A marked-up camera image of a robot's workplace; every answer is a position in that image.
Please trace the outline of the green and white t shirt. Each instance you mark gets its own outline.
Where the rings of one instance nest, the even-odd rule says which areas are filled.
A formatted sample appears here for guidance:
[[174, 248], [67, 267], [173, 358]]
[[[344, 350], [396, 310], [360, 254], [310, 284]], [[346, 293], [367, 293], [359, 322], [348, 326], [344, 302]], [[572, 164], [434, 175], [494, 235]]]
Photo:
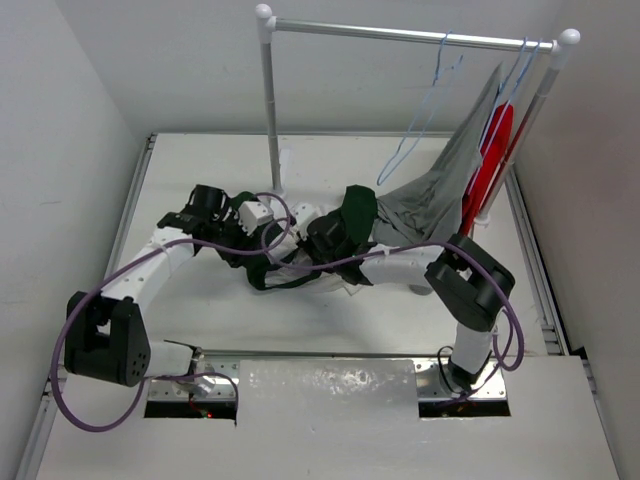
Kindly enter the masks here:
[[[247, 191], [236, 196], [240, 197], [240, 205], [245, 201], [259, 201], [256, 195]], [[244, 256], [222, 252], [220, 257], [231, 267], [243, 269], [249, 284], [258, 291], [300, 288], [317, 282], [322, 276], [334, 278], [343, 284], [369, 283], [361, 271], [361, 275], [337, 275], [321, 272], [322, 265], [313, 266], [310, 257], [302, 250], [301, 242], [305, 239], [297, 233], [291, 210], [292, 208], [288, 214], [282, 213], [280, 217], [274, 214], [271, 222], [259, 227], [251, 236], [240, 226], [238, 240], [221, 240], [224, 246], [242, 251], [268, 247], [267, 253]], [[365, 237], [365, 252], [373, 246], [370, 235], [377, 215], [377, 205], [372, 189], [361, 185], [348, 186], [341, 205], [327, 214], [330, 213], [340, 213], [346, 220], [349, 231], [358, 230], [362, 233]]]

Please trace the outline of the light blue hanger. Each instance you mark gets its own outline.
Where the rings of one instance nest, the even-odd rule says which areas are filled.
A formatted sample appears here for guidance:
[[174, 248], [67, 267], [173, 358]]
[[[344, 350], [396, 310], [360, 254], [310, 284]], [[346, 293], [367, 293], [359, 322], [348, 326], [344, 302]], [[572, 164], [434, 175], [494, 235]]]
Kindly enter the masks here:
[[452, 30], [447, 31], [440, 40], [431, 84], [399, 140], [396, 150], [380, 170], [376, 179], [378, 187], [382, 186], [415, 150], [450, 95], [457, 71], [464, 61], [464, 55], [461, 54], [449, 65], [442, 63], [443, 50], [452, 33]]

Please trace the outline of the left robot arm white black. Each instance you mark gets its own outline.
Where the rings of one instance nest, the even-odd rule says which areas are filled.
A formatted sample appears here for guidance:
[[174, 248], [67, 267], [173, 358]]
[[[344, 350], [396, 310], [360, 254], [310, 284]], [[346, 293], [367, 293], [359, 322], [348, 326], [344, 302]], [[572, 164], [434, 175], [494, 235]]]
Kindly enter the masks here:
[[205, 243], [218, 241], [231, 218], [230, 198], [197, 185], [179, 212], [165, 214], [150, 239], [125, 267], [88, 300], [77, 292], [68, 302], [74, 321], [64, 340], [70, 373], [133, 387], [149, 377], [184, 377], [198, 349], [175, 341], [151, 341], [145, 312], [164, 284]]

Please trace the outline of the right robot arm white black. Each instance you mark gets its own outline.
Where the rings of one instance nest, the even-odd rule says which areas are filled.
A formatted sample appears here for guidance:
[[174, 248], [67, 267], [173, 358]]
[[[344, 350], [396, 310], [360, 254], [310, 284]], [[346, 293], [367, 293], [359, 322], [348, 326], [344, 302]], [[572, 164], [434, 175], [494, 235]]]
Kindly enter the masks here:
[[391, 247], [352, 233], [333, 212], [302, 228], [304, 249], [321, 272], [352, 285], [425, 287], [458, 322], [443, 380], [469, 396], [490, 358], [507, 371], [524, 356], [524, 334], [509, 297], [515, 277], [471, 238]]

